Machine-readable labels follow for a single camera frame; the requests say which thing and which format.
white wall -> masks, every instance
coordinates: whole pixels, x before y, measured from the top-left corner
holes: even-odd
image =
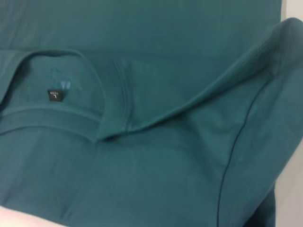
[[[296,17],[303,21],[303,0],[284,0],[284,2],[286,3],[286,17]]]
[[[283,0],[282,20],[303,21],[303,0]],[[276,226],[303,227],[303,141],[276,183]]]

black tag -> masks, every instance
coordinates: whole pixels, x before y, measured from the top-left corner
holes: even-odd
[[[63,100],[63,91],[61,91],[61,90],[48,90],[47,93],[48,93],[50,101],[62,102],[62,100]]]

teal fabric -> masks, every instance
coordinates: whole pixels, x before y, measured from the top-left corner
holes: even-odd
[[[67,226],[273,227],[303,136],[303,23],[280,7],[0,1],[0,205]]]

stitched seam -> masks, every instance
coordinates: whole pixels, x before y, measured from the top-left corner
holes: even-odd
[[[281,65],[282,65],[282,53],[280,52],[280,58],[279,58],[279,63],[278,63],[278,68],[277,68],[277,73],[276,73],[276,76],[279,76],[280,75],[280,71],[281,71]],[[226,173],[228,171],[228,168],[230,166],[230,163],[231,163],[231,160],[232,160],[232,155],[233,155],[233,151],[234,151],[234,148],[235,148],[235,145],[238,141],[238,138],[242,132],[242,130],[244,129],[246,123],[247,123],[247,119],[249,117],[249,114],[250,114],[250,111],[253,107],[253,105],[255,104],[255,101],[257,100],[258,96],[260,95],[260,93],[264,90],[264,88],[270,83],[270,81],[272,80],[272,78],[274,77],[275,75],[271,72],[271,77],[269,78],[269,80],[267,80],[264,85],[259,89],[259,91],[256,93],[255,97],[253,98],[252,102],[250,103],[249,107],[248,107],[248,110],[247,110],[247,113],[246,113],[246,116],[245,116],[245,119],[244,119],[244,122],[243,122],[243,125],[241,126],[241,128],[239,129],[236,137],[235,137],[235,140],[232,144],[232,149],[231,149],[231,152],[230,152],[230,156],[229,156],[229,160],[228,160],[228,163],[227,163],[227,166],[224,170],[224,173],[223,173],[223,176],[222,176],[222,181],[221,181],[221,185],[220,185],[220,191],[219,191],[219,198],[218,198],[218,205],[217,205],[217,227],[220,227],[219,225],[219,218],[220,218],[220,205],[221,205],[221,196],[222,196],[222,191],[223,191],[223,185],[224,185],[224,180],[225,180],[225,176],[226,176]]]
[[[219,217],[220,217],[220,205],[221,205],[221,195],[222,195],[222,191],[223,191],[223,185],[224,185],[224,180],[225,180],[225,176],[226,176],[226,173],[227,173],[227,170],[230,166],[230,163],[231,163],[231,160],[232,160],[232,154],[233,154],[233,151],[234,151],[234,148],[235,148],[235,145],[237,143],[237,140],[242,132],[242,130],[244,129],[245,125],[246,125],[246,122],[247,122],[247,119],[248,119],[248,116],[250,114],[250,111],[253,107],[253,104],[255,103],[258,95],[260,94],[260,92],[266,87],[266,85],[269,83],[270,79],[268,81],[266,81],[266,83],[259,89],[259,91],[257,92],[257,94],[255,95],[255,97],[253,98],[252,102],[250,103],[249,107],[248,107],[248,110],[247,110],[247,113],[245,115],[245,119],[244,119],[244,123],[243,125],[241,126],[241,128],[239,129],[236,137],[235,137],[235,140],[232,144],[232,148],[231,148],[231,151],[230,151],[230,156],[229,156],[229,159],[228,159],[228,163],[227,163],[227,166],[224,170],[224,173],[223,173],[223,176],[222,176],[222,180],[221,180],[221,184],[220,184],[220,191],[219,191],[219,199],[218,199],[218,206],[217,206],[217,227],[219,227]]]

teal t-shirt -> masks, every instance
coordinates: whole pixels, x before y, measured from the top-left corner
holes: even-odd
[[[273,227],[303,135],[303,23],[280,7],[2,1],[0,205],[67,226]]]

